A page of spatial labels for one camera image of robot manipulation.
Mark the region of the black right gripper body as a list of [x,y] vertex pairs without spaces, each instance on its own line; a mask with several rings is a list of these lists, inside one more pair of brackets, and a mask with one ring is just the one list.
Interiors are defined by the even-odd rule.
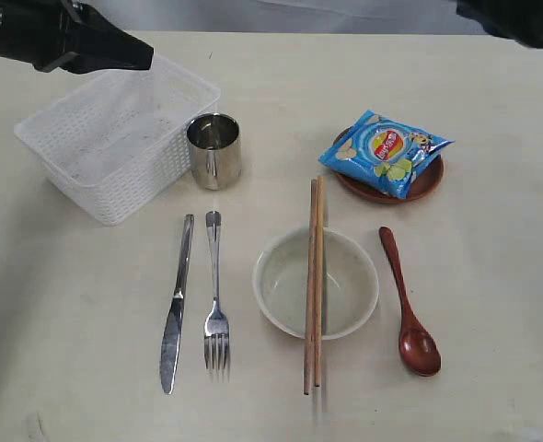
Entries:
[[456,13],[494,37],[543,49],[543,0],[456,1]]

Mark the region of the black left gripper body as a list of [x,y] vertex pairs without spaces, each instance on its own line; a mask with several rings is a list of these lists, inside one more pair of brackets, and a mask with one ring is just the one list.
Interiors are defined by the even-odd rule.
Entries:
[[69,73],[83,73],[82,58],[75,47],[76,33],[85,23],[87,5],[80,1],[34,1],[40,24],[35,30],[41,41],[33,66],[50,73],[61,68]]

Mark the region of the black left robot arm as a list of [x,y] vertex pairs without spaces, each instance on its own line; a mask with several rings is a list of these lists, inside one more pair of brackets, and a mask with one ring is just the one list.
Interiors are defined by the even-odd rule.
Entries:
[[82,1],[0,1],[0,57],[82,75],[146,71],[154,49]]

